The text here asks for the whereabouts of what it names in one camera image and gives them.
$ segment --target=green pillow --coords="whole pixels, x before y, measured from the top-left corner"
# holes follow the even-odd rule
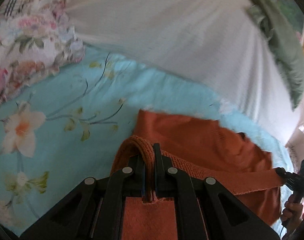
[[[304,55],[295,32],[273,0],[252,0],[248,9],[254,22],[268,39],[276,64],[286,85],[294,110],[304,92]]]

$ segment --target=floral pillow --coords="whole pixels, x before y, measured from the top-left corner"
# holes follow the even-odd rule
[[[82,60],[63,0],[35,0],[15,17],[0,18],[0,104],[29,86]]]

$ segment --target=white blanket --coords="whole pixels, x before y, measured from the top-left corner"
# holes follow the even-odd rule
[[[85,42],[202,82],[285,144],[299,120],[249,0],[67,0]]]

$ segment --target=blue floral bedsheet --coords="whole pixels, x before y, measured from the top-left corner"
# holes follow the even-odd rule
[[[0,222],[20,235],[84,178],[108,176],[140,108],[220,120],[293,171],[275,138],[206,86],[87,47],[82,62],[0,106]],[[282,187],[282,204],[290,193]]]

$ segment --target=round metal pin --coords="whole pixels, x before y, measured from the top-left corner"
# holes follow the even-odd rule
[[[86,178],[86,179],[84,180],[84,183],[85,183],[86,185],[92,185],[94,182],[95,182],[95,179],[92,178],[92,177]]]
[[[122,169],[123,173],[131,173],[132,172],[132,168],[131,167],[124,167]]]
[[[205,182],[207,184],[214,185],[216,183],[216,180],[215,180],[215,178],[208,177],[208,178],[206,178]]]
[[[174,167],[168,168],[168,173],[170,173],[170,174],[176,174],[177,172],[178,172],[177,168],[174,168]]]

